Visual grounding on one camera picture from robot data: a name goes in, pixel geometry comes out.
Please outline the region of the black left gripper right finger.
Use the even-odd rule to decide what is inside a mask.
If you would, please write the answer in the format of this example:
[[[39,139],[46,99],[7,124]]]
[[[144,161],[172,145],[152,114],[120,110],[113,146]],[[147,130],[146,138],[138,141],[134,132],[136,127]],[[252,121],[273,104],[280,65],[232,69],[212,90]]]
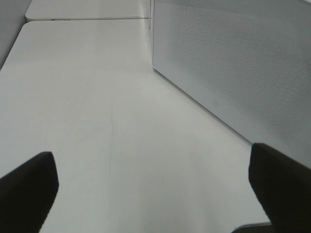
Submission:
[[[264,143],[255,143],[248,179],[276,233],[311,231],[309,168]]]

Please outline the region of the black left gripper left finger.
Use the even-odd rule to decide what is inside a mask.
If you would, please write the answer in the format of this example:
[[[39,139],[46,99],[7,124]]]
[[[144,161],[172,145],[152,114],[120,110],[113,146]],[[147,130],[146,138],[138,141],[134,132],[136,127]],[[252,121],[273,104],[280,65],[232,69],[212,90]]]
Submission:
[[[32,157],[0,179],[0,231],[38,233],[59,189],[52,152]]]

